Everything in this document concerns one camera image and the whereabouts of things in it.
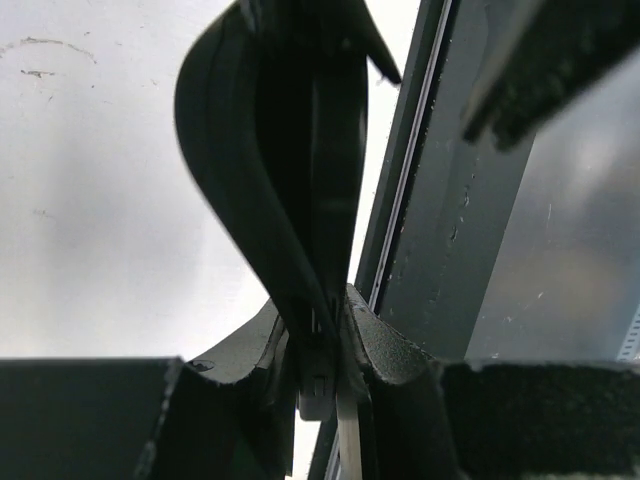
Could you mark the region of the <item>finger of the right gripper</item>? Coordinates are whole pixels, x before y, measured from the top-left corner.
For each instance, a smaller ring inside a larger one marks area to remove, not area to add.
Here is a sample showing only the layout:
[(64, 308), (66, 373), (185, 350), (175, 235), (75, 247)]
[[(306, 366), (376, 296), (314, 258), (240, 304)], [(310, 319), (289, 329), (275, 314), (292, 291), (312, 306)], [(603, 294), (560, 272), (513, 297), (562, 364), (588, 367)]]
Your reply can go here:
[(465, 141), (509, 150), (639, 47), (636, 1), (523, 1), (461, 115)]

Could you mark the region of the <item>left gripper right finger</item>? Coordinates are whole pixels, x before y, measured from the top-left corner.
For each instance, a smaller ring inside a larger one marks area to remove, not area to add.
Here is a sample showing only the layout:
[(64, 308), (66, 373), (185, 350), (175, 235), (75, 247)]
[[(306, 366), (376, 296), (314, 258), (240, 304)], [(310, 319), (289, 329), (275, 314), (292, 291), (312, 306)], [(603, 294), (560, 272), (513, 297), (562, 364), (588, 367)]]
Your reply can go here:
[(431, 357), (346, 289), (337, 384), (350, 479), (635, 479), (639, 369)]

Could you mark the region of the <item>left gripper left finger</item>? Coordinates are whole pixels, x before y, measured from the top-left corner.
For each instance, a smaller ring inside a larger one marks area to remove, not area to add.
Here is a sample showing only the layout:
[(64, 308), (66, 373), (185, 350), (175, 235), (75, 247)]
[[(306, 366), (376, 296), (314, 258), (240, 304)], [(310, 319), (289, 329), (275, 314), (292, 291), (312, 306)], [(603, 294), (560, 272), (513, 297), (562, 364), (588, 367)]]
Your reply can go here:
[(289, 337), (272, 303), (200, 356), (1, 364), (5, 479), (282, 479)]

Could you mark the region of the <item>phone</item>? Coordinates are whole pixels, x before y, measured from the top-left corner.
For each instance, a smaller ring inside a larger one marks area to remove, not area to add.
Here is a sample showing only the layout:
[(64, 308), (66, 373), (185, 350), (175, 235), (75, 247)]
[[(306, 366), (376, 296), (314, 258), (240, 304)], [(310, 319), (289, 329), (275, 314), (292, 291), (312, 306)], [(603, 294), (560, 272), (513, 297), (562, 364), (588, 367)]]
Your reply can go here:
[(370, 67), (401, 82), (363, 1), (235, 1), (175, 87), (184, 161), (294, 342), (306, 420), (334, 408)]

